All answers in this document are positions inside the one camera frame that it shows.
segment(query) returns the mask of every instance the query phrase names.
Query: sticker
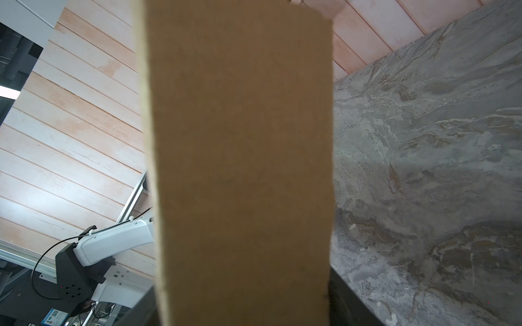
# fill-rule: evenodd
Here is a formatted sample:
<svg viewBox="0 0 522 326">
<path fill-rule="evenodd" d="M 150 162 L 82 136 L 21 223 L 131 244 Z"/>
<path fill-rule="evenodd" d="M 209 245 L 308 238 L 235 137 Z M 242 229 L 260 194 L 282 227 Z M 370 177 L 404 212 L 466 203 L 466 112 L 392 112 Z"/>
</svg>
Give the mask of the sticker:
<svg viewBox="0 0 522 326">
<path fill-rule="evenodd" d="M 67 316 L 69 316 L 69 314 L 66 312 L 59 311 L 57 309 L 51 309 L 42 321 L 42 324 L 49 326 L 60 326 L 67 319 Z"/>
</svg>

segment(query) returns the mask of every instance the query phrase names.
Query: light wood paneling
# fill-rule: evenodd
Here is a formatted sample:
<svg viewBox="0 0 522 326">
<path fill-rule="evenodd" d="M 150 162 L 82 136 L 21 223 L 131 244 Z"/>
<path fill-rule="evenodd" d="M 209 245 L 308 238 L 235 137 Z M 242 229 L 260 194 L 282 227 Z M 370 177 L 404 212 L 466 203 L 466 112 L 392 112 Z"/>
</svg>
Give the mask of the light wood paneling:
<svg viewBox="0 0 522 326">
<path fill-rule="evenodd" d="M 0 217 L 31 230 L 36 230 L 54 239 L 74 237 L 83 231 L 74 225 L 62 222 L 2 197 L 0 197 Z"/>
<path fill-rule="evenodd" d="M 141 118 L 138 113 L 117 103 L 112 98 L 87 86 L 76 78 L 56 69 L 45 61 L 38 60 L 33 69 L 34 73 L 52 81 L 69 92 L 99 107 L 110 115 L 141 130 Z"/>
<path fill-rule="evenodd" d="M 129 6 L 130 0 L 94 0 L 94 2 L 120 18 L 127 25 L 132 26 L 133 15 Z"/>
<path fill-rule="evenodd" d="M 396 0 L 348 0 L 372 29 L 397 50 L 423 36 Z"/>
<path fill-rule="evenodd" d="M 16 109 L 16 102 L 4 124 L 129 186 L 140 178 L 140 172 Z"/>
<path fill-rule="evenodd" d="M 114 221 L 123 208 L 120 203 L 4 150 L 0 150 L 0 171 Z"/>
<path fill-rule="evenodd" d="M 367 64 L 392 52 L 350 5 L 334 18 L 334 32 Z"/>
<path fill-rule="evenodd" d="M 136 171 L 145 170 L 143 152 L 31 92 L 21 93 L 14 107 Z"/>
<path fill-rule="evenodd" d="M 125 204 L 132 188 L 3 124 L 0 148 L 57 175 Z"/>
<path fill-rule="evenodd" d="M 344 71 L 341 66 L 339 66 L 335 61 L 332 62 L 334 65 L 334 78 L 339 80 L 341 78 L 344 78 L 348 75 L 346 71 Z"/>
<path fill-rule="evenodd" d="M 29 228 L 23 227 L 17 223 L 13 223 L 3 219 L 0 215 L 0 238 L 15 246 L 22 247 L 32 252 L 43 254 L 48 248 L 58 242 L 57 239 L 51 238 Z M 59 244 L 51 249 L 45 256 L 54 259 L 54 256 L 63 249 L 67 244 Z"/>
<path fill-rule="evenodd" d="M 425 34 L 480 7 L 477 0 L 397 0 L 397 2 Z"/>
<path fill-rule="evenodd" d="M 69 0 L 65 6 L 72 13 L 134 51 L 132 27 L 92 0 Z"/>
<path fill-rule="evenodd" d="M 93 25 L 76 16 L 67 8 L 64 9 L 58 22 L 81 36 L 86 41 L 94 44 L 99 49 L 107 52 L 130 68 L 136 70 L 136 55 L 134 52 L 116 42 Z"/>
<path fill-rule="evenodd" d="M 17 202 L 63 222 L 76 225 L 82 229 L 88 228 L 93 224 L 101 228 L 114 224 L 113 220 L 3 172 L 0 172 L 0 197 Z"/>
<path fill-rule="evenodd" d="M 334 61 L 347 73 L 351 74 L 361 68 L 364 68 L 364 63 L 358 55 L 352 51 L 344 42 L 334 33 Z"/>
<path fill-rule="evenodd" d="M 40 60 L 47 62 L 69 76 L 114 99 L 119 104 L 139 113 L 139 95 L 136 92 L 54 43 L 49 42 L 47 44 L 47 47 L 40 55 Z"/>
<path fill-rule="evenodd" d="M 138 73 L 109 54 L 87 42 L 61 24 L 57 24 L 50 41 L 95 67 L 119 83 L 139 92 Z"/>
<path fill-rule="evenodd" d="M 42 76 L 31 73 L 24 88 L 132 147 L 142 152 L 145 150 L 140 131 Z"/>
</svg>

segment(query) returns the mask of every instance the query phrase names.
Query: ceiling light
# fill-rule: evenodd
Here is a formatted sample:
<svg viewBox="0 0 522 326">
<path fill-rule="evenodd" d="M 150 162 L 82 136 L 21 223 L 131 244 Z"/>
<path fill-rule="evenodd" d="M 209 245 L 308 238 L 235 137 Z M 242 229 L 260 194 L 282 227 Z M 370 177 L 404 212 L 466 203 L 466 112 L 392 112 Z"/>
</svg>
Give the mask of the ceiling light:
<svg viewBox="0 0 522 326">
<path fill-rule="evenodd" d="M 0 86 L 0 96 L 8 99 L 16 100 L 20 92 L 11 88 Z"/>
</svg>

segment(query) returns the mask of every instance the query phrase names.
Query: cardboard piece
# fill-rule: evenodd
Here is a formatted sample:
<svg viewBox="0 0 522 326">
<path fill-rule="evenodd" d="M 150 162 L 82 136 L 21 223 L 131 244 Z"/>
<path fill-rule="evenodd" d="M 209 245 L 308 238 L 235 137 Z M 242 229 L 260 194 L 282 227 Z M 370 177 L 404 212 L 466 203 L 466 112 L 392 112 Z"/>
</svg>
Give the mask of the cardboard piece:
<svg viewBox="0 0 522 326">
<path fill-rule="evenodd" d="M 327 325 L 331 24 L 281 0 L 138 0 L 165 325 Z"/>
</svg>

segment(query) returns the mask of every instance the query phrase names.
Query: gray marble surface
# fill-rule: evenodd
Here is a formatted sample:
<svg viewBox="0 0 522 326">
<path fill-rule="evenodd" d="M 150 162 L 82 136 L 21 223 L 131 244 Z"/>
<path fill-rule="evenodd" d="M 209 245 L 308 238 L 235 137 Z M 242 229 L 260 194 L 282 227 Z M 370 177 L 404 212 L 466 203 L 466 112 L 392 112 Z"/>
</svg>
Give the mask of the gray marble surface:
<svg viewBox="0 0 522 326">
<path fill-rule="evenodd" d="M 331 263 L 386 324 L 522 325 L 522 1 L 339 81 Z"/>
</svg>

